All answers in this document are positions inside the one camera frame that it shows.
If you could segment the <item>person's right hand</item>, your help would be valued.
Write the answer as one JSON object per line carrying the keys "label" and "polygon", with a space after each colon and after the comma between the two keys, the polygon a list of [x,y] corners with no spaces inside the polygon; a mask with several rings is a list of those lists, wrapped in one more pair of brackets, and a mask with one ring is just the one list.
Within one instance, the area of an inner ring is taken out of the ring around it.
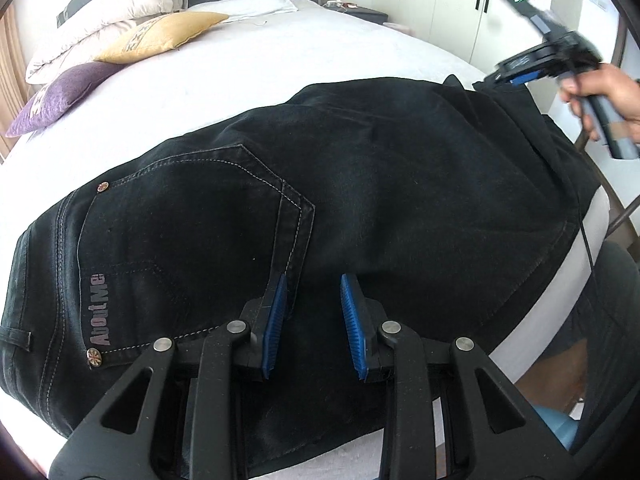
{"label": "person's right hand", "polygon": [[589,139],[597,141],[594,119],[584,111],[582,99],[587,96],[605,96],[625,119],[628,132],[635,144],[639,143],[639,84],[618,67],[602,63],[597,70],[583,72],[575,77],[561,80],[559,97],[566,103],[572,114],[582,122],[582,130]]}

